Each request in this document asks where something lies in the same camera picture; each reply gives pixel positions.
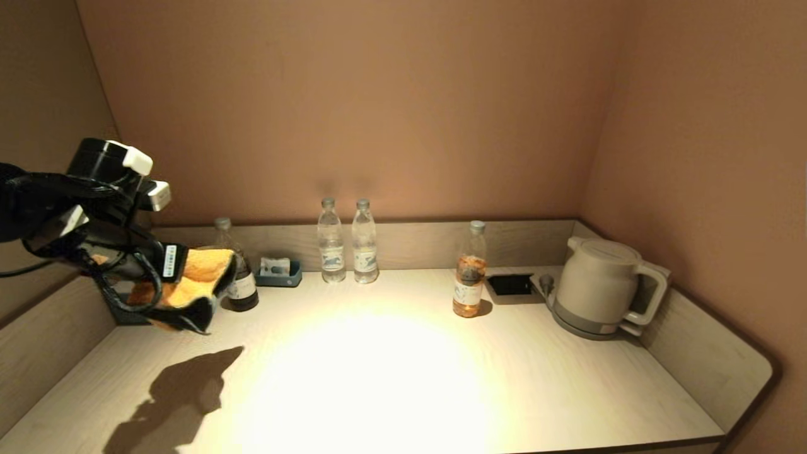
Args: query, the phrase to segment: kettle base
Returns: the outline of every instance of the kettle base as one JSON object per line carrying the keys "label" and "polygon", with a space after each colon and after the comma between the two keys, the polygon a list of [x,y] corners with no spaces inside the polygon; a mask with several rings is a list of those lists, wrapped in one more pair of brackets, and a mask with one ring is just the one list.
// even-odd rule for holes
{"label": "kettle base", "polygon": [[572,334],[576,334],[581,338],[586,338],[586,339],[590,339],[590,340],[609,340],[609,339],[611,339],[611,338],[613,338],[614,336],[617,335],[616,331],[614,331],[611,334],[593,334],[593,333],[589,333],[588,331],[583,331],[580,328],[576,328],[576,327],[570,325],[565,320],[560,318],[560,316],[558,316],[558,314],[554,310],[550,310],[550,312],[552,313],[552,318],[554,318],[555,321],[564,330],[569,331]]}

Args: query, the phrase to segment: orange cloth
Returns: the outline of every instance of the orange cloth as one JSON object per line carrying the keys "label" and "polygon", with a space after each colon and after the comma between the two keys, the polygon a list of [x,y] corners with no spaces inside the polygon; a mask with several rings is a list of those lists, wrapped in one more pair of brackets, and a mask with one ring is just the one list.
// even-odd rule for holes
{"label": "orange cloth", "polygon": [[[184,308],[199,298],[215,301],[213,291],[232,260],[233,252],[229,249],[188,250],[185,269],[176,283],[162,284],[162,298],[157,309]],[[128,304],[146,305],[154,296],[154,287],[150,282],[135,284],[129,295]],[[151,323],[166,327],[164,323],[150,320]]]}

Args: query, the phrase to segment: plastic bottle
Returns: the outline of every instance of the plastic bottle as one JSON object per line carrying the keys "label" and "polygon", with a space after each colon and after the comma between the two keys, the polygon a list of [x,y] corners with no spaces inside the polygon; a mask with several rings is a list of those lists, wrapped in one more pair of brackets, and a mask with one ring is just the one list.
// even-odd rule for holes
{"label": "plastic bottle", "polygon": [[459,251],[454,283],[454,313],[460,317],[473,317],[479,312],[487,268],[484,233],[485,223],[472,221],[470,234]]}
{"label": "plastic bottle", "polygon": [[328,283],[345,280],[345,244],[342,242],[342,223],[335,210],[332,197],[322,199],[322,213],[316,225],[322,257],[322,279]]}
{"label": "plastic bottle", "polygon": [[250,310],[258,303],[255,275],[253,275],[249,261],[244,255],[244,250],[230,235],[230,227],[232,227],[230,218],[216,218],[214,225],[218,231],[215,245],[219,248],[230,249],[236,253],[236,280],[227,288],[231,309],[237,312]]}
{"label": "plastic bottle", "polygon": [[378,278],[375,221],[368,199],[356,202],[356,216],[353,217],[353,277],[360,284],[369,284]]}

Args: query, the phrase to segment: bottle cap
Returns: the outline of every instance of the bottle cap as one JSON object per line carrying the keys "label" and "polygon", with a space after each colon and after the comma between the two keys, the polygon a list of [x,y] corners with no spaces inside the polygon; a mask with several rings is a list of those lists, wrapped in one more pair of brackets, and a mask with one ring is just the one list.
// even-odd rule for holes
{"label": "bottle cap", "polygon": [[482,221],[471,221],[470,231],[474,233],[485,233],[485,223]]}
{"label": "bottle cap", "polygon": [[229,217],[217,217],[215,221],[213,221],[213,225],[219,230],[227,230],[232,227],[232,222]]}

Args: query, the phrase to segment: white kettle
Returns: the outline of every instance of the white kettle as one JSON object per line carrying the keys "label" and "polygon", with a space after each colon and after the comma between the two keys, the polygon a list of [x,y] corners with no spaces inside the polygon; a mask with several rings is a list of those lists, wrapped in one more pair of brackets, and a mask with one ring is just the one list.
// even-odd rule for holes
{"label": "white kettle", "polygon": [[[563,268],[552,304],[555,321],[590,339],[610,338],[617,328],[640,335],[659,309],[670,271],[645,262],[636,250],[617,242],[572,237],[568,244],[574,254]],[[658,282],[644,313],[630,310],[638,275]]]}

